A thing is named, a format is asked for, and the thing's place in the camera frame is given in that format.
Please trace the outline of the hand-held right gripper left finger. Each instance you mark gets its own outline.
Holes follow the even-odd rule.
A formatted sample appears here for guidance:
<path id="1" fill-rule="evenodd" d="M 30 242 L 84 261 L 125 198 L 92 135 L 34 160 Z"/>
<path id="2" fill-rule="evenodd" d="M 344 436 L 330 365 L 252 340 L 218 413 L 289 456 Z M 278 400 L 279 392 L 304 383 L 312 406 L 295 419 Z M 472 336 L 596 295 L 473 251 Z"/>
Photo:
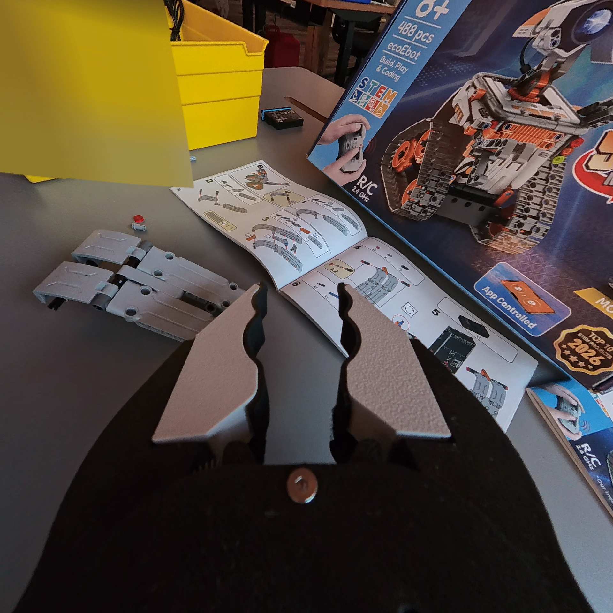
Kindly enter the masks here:
<path id="1" fill-rule="evenodd" d="M 197 334 L 154 443 L 265 443 L 267 387 L 257 353 L 266 312 L 267 288 L 255 284 Z"/>

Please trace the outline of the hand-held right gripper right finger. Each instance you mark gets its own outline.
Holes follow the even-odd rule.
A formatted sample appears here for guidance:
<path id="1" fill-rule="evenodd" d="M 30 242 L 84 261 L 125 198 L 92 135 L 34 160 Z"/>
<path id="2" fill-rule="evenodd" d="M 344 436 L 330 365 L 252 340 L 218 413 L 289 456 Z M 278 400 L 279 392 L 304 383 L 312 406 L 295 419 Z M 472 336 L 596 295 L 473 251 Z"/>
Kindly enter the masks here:
<path id="1" fill-rule="evenodd" d="M 411 339 L 348 284 L 338 285 L 341 365 L 333 437 L 450 438 Z"/>

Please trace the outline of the grey building block assembly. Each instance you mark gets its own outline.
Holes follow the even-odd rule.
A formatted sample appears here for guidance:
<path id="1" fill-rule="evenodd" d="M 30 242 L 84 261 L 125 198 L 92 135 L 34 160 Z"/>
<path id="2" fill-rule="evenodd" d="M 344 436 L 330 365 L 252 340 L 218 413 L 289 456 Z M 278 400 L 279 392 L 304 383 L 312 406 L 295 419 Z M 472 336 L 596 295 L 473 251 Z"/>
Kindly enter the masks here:
<path id="1" fill-rule="evenodd" d="M 133 235 L 94 231 L 35 288 L 57 310 L 93 306 L 179 341 L 192 340 L 244 290 L 236 283 Z"/>

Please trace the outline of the yellow bin with cable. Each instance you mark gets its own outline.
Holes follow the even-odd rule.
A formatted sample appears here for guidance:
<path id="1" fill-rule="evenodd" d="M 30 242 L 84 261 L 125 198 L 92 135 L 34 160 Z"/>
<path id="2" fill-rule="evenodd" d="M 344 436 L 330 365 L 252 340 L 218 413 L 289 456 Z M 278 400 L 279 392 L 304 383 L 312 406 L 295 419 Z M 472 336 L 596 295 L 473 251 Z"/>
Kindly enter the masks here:
<path id="1" fill-rule="evenodd" d="M 189 150 L 254 137 L 267 41 L 185 3 L 1 1 L 1 171 L 193 185 Z"/>

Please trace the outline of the white instruction booklet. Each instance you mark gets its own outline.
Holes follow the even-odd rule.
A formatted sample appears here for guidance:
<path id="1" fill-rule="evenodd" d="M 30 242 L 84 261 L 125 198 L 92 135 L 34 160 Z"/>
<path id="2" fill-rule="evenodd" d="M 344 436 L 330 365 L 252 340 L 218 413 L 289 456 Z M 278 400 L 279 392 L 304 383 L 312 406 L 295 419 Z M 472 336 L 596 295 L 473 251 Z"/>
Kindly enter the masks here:
<path id="1" fill-rule="evenodd" d="M 339 283 L 354 287 L 455 374 L 504 431 L 536 368 L 524 350 L 448 296 L 345 204 L 260 160 L 171 191 L 249 250 L 276 288 L 341 351 Z"/>

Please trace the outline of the printed cardboard sheet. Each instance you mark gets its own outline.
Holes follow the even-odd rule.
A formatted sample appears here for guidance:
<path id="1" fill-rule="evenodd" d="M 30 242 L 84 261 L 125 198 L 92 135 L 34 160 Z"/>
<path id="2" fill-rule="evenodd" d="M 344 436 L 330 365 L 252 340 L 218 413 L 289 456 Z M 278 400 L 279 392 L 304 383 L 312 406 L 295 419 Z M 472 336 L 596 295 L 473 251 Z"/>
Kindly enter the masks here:
<path id="1" fill-rule="evenodd" d="M 526 392 L 612 514 L 612 377 L 589 389 L 570 379 Z"/>

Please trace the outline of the blue robot kit box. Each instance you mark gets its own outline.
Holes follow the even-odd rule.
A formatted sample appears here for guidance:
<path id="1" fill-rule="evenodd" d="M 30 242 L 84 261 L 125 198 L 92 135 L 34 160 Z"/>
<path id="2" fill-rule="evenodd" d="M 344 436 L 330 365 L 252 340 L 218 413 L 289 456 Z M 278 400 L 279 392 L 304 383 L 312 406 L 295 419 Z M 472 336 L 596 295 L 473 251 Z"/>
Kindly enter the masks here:
<path id="1" fill-rule="evenodd" d="M 612 398 L 612 1 L 401 1 L 309 160 Z"/>

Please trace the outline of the small black blue device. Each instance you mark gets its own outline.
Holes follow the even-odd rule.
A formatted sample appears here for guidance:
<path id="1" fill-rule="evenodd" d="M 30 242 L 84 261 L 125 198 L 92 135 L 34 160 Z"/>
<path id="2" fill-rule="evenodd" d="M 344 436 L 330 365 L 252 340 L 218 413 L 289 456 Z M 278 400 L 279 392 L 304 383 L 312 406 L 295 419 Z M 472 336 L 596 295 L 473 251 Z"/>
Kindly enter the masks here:
<path id="1" fill-rule="evenodd" d="M 264 109 L 261 113 L 261 119 L 277 130 L 303 126 L 302 116 L 296 113 L 291 106 Z"/>

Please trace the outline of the red bags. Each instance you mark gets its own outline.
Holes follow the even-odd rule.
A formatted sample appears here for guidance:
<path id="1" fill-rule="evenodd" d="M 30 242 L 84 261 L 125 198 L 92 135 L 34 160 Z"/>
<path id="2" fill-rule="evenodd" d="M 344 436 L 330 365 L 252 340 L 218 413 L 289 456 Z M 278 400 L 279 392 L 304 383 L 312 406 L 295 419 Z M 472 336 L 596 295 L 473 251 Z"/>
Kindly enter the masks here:
<path id="1" fill-rule="evenodd" d="M 274 23 L 265 25 L 264 37 L 268 40 L 264 54 L 264 67 L 299 66 L 300 42 L 284 33 Z"/>

